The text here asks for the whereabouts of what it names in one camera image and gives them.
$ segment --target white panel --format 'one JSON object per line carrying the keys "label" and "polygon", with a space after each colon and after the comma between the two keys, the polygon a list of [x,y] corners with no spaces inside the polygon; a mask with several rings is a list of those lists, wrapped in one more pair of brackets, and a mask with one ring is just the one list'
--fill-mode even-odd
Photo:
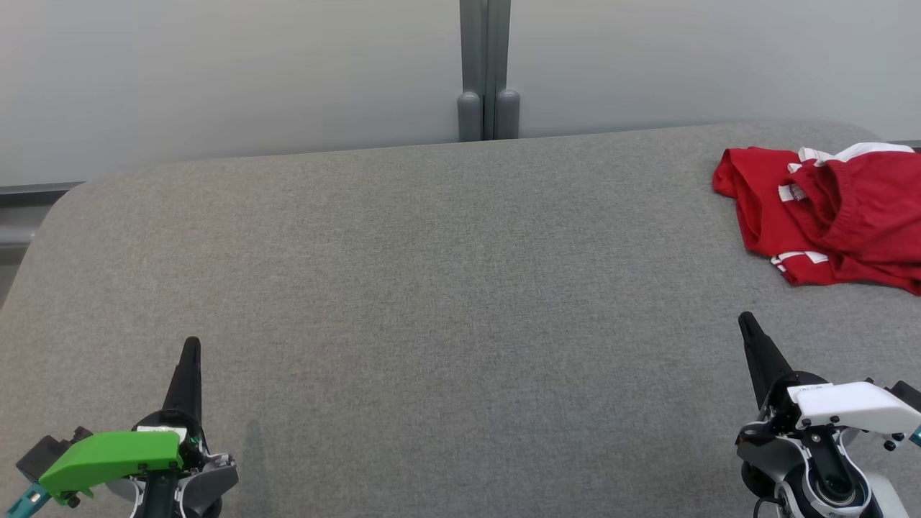
{"label": "white panel", "polygon": [[3,0],[0,185],[457,140],[457,0]]}
{"label": "white panel", "polygon": [[912,0],[513,1],[508,87],[521,136],[793,117],[919,139],[919,18]]}

